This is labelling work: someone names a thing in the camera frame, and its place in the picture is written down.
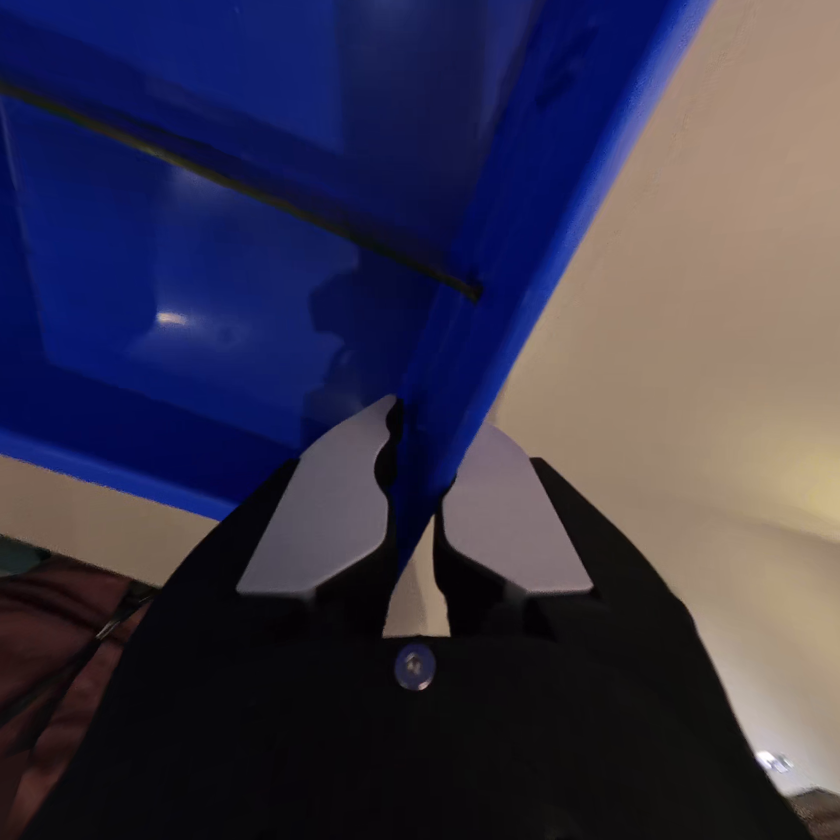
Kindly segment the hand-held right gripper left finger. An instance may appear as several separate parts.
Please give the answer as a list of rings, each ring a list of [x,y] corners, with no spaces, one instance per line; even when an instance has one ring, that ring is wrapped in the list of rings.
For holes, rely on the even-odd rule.
[[[304,609],[322,632],[381,635],[398,578],[392,487],[403,403],[387,395],[300,456],[236,591]]]

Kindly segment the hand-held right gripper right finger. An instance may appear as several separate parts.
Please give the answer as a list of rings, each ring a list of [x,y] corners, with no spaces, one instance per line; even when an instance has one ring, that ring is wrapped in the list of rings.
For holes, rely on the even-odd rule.
[[[517,632],[532,602],[594,590],[530,457],[489,423],[438,503],[434,579],[453,636]]]

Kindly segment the small blue plastic bin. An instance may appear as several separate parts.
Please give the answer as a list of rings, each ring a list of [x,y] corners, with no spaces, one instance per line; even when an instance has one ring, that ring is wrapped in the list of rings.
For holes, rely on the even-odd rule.
[[[2,453],[221,519],[396,394],[407,553],[711,6],[2,1]]]

